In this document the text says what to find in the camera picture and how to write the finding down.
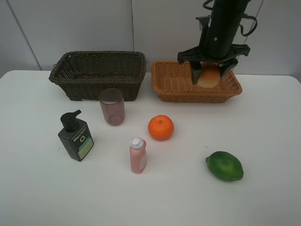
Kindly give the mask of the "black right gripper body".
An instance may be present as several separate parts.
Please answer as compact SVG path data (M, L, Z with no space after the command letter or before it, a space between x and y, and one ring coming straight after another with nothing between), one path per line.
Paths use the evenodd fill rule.
M247 0L206 0L203 8L211 11L209 16L197 17L201 25L199 45L178 53L177 60L184 62L209 62L220 65L237 65L239 55L247 56L250 48L247 45L233 44L238 28L245 14Z

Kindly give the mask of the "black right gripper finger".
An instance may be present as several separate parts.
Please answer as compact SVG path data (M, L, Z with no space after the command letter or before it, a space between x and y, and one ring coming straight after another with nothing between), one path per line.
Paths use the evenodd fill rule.
M189 64L191 67L191 81L193 85L196 85L202 73L202 65L197 61L190 61Z
M231 58L228 60L219 60L217 62L218 70L220 73L220 80L231 71L238 64L238 60L236 58Z

